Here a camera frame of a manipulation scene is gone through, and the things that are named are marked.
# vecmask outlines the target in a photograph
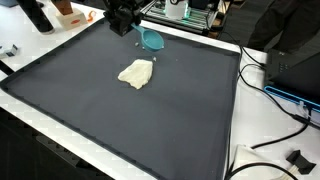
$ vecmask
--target orange object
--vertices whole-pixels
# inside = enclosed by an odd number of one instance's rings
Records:
[[[91,22],[93,20],[93,18],[96,16],[96,12],[95,11],[90,11],[89,13],[89,19],[87,20],[88,22]]]

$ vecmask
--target white table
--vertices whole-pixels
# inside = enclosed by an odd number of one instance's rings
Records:
[[[5,22],[0,24],[0,44],[13,43],[20,48],[17,56],[3,59],[2,61],[15,71],[34,61],[43,54],[51,51],[53,48],[72,38],[86,28],[86,26],[82,26],[68,32],[64,31],[53,16],[56,11],[54,6],[51,5],[51,3],[48,3],[48,0],[43,0],[42,2],[46,5],[44,12],[56,28],[56,32],[49,36],[41,35],[18,6],[11,9],[0,6],[0,22]],[[103,11],[101,10],[76,4],[73,4],[73,6],[83,11],[86,15],[91,10],[95,10],[97,12],[95,21],[103,17]],[[229,43],[145,21],[142,22],[142,26],[239,52],[239,48],[236,45]],[[266,61],[265,53],[250,49],[248,49],[248,52],[260,62]],[[252,63],[252,61],[244,55],[241,66],[247,63]],[[0,72],[0,80],[5,77],[6,75]],[[244,77],[252,85],[262,87],[263,73],[259,70],[249,68],[244,72]],[[296,112],[295,105],[292,103],[280,99],[279,101],[289,111]],[[155,179],[80,134],[7,95],[2,90],[0,90],[0,106],[116,180]],[[302,125],[300,123],[280,112],[280,110],[264,95],[248,88],[242,82],[239,83],[232,122],[232,155],[234,154],[235,147],[238,144],[251,146],[264,141],[269,141],[291,134],[297,131],[301,126]],[[290,151],[295,149],[300,149],[307,159],[319,164],[320,131],[308,128],[306,132],[298,137],[258,149],[258,152],[270,159],[273,163],[288,168],[289,164],[286,162],[285,157],[290,153]],[[240,179],[252,178],[254,173],[249,173],[252,171],[254,170],[252,169],[241,173],[239,176]],[[319,166],[316,166],[311,175],[301,176],[299,179],[320,179]]]

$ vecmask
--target bottle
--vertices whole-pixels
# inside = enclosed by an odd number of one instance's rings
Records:
[[[52,24],[36,0],[17,0],[17,2],[40,33],[47,35],[54,32]]]

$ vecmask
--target laptop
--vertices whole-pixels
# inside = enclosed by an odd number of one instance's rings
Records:
[[[6,7],[13,7],[18,5],[16,0],[0,0],[0,5],[6,6]]]
[[[264,91],[320,112],[320,53],[307,59],[268,52]]]

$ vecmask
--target gray mat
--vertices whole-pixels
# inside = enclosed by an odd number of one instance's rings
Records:
[[[159,179],[222,179],[239,54],[162,34],[149,53],[98,23],[14,73],[2,89]],[[157,57],[149,84],[117,80]]]

